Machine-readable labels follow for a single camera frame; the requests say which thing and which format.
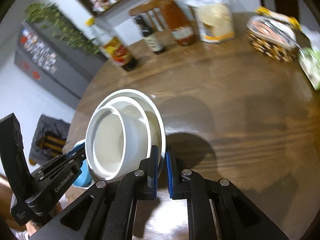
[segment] red sticker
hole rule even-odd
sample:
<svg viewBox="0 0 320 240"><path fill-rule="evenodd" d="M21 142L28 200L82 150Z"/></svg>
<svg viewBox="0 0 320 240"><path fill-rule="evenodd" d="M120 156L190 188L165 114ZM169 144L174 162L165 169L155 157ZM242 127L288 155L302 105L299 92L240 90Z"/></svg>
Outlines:
<svg viewBox="0 0 320 240"><path fill-rule="evenodd" d="M25 44L27 42L28 38L26 36L21 37L21 43Z"/></svg>
<svg viewBox="0 0 320 240"><path fill-rule="evenodd" d="M28 63L24 62L22 66L25 70L30 70L30 65Z"/></svg>
<svg viewBox="0 0 320 240"><path fill-rule="evenodd" d="M33 78L34 79L36 79L36 80L40 80L41 79L40 74L39 74L38 71L33 71L32 74L33 74Z"/></svg>

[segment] gray refrigerator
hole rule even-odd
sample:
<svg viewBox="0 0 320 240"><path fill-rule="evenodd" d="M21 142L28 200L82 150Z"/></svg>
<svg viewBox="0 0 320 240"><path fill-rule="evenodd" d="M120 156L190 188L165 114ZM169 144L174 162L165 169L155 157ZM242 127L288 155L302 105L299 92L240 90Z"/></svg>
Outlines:
<svg viewBox="0 0 320 240"><path fill-rule="evenodd" d="M101 54L73 49L52 36L59 29L24 21L15 52L15 64L35 82L76 109L84 91L107 61Z"/></svg>

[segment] green plant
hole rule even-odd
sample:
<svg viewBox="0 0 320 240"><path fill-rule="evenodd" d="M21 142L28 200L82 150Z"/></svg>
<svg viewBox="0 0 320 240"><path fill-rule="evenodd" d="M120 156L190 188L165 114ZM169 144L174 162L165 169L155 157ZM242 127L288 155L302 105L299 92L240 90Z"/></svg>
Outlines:
<svg viewBox="0 0 320 240"><path fill-rule="evenodd" d="M88 40L82 31L74 25L58 10L55 4L35 3L31 4L25 12L27 21L32 23L44 23L42 28L54 25L61 30L61 33L52 35L60 40L67 42L72 48L81 48L89 53L98 53L99 46L94 45L94 39Z"/></svg>

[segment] orange-brown bottle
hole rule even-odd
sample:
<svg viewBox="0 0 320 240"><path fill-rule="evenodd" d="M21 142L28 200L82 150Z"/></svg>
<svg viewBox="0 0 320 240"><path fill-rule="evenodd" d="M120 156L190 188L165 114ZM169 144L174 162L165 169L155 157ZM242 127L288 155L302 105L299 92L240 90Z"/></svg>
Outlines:
<svg viewBox="0 0 320 240"><path fill-rule="evenodd" d="M180 46L188 46L195 42L195 32L174 0L159 0L159 8L173 39Z"/></svg>

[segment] wooden table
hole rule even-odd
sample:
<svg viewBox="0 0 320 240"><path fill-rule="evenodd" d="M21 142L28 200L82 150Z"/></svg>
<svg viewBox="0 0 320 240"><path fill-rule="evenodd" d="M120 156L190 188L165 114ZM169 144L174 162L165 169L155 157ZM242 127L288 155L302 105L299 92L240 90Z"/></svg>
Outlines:
<svg viewBox="0 0 320 240"><path fill-rule="evenodd" d="M251 15L235 14L236 38L222 44L180 47L163 31L167 51L159 56L144 41L129 47L136 70L107 62L79 103L65 150L85 137L107 95L140 90L158 107L176 157L207 179L230 179L300 239L320 209L320 96L297 62L278 63L249 45ZM67 197L81 192L71 188ZM169 199L162 172L157 201L138 204L133 239L188 239L186 205Z"/></svg>

